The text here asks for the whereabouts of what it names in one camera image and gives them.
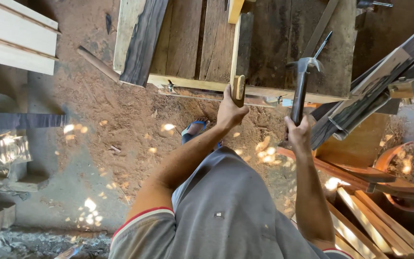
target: left hand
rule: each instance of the left hand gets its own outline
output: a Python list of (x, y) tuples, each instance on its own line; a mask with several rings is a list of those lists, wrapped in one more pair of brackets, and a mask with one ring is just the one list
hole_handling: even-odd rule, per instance
[(231, 98), (231, 85), (228, 84), (223, 92), (223, 101), (217, 115), (217, 125), (227, 131), (241, 123), (245, 115), (249, 112), (247, 106), (239, 108)]

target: shirt sleeve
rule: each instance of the shirt sleeve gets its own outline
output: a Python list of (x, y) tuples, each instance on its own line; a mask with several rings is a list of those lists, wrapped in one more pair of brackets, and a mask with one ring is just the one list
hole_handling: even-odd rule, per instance
[(167, 207), (143, 211), (113, 235), (109, 258), (164, 258), (175, 237), (175, 215)]
[(336, 248), (325, 249), (323, 252), (330, 259), (353, 259), (348, 253)]

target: red stripe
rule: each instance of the red stripe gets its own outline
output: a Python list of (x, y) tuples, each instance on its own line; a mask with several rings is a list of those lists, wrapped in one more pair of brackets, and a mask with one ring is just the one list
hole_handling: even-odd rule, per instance
[(116, 232), (113, 234), (113, 238), (115, 237), (116, 233), (118, 233), (123, 227), (125, 227), (127, 224), (129, 224), (130, 221), (140, 217), (141, 215), (143, 215), (145, 213), (149, 213), (149, 212), (152, 212), (152, 211), (155, 211), (155, 210), (170, 210), (170, 211), (173, 212), (173, 210), (168, 208), (168, 207), (156, 207), (156, 208), (148, 209), (146, 211), (142, 211), (139, 214), (137, 214), (137, 215), (133, 216), (132, 218), (130, 218), (130, 220), (127, 220), (120, 228), (118, 228), (118, 230), (116, 230)]
[(345, 255), (347, 255), (349, 258), (354, 259), (354, 258), (353, 258), (350, 254), (346, 253), (346, 252), (345, 252), (345, 251), (343, 251), (343, 250), (339, 250), (339, 249), (337, 249), (337, 248), (328, 248), (328, 249), (325, 249), (325, 250), (322, 250), (322, 251), (323, 251), (323, 252), (325, 252), (325, 251), (330, 252), (330, 250), (340, 251), (340, 252), (344, 253)]

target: hand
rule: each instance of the hand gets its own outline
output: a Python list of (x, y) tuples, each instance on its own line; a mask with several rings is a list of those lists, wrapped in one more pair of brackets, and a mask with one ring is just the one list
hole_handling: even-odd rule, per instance
[(301, 124), (297, 127), (289, 116), (285, 117), (285, 124), (288, 127), (288, 141), (292, 145), (295, 155), (311, 154), (311, 126), (308, 116), (304, 116)]
[(237, 107), (231, 99), (231, 85), (228, 84), (223, 92), (223, 101), (217, 115), (217, 125), (224, 130), (230, 131), (233, 127), (241, 123), (248, 113), (248, 107)]

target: gray shirt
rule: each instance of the gray shirt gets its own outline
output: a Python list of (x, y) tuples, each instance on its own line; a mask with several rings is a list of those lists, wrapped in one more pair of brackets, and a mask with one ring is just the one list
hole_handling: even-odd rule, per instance
[(139, 213), (115, 233), (110, 258), (344, 259), (307, 242), (276, 209), (255, 170), (233, 150), (207, 156), (169, 208)]

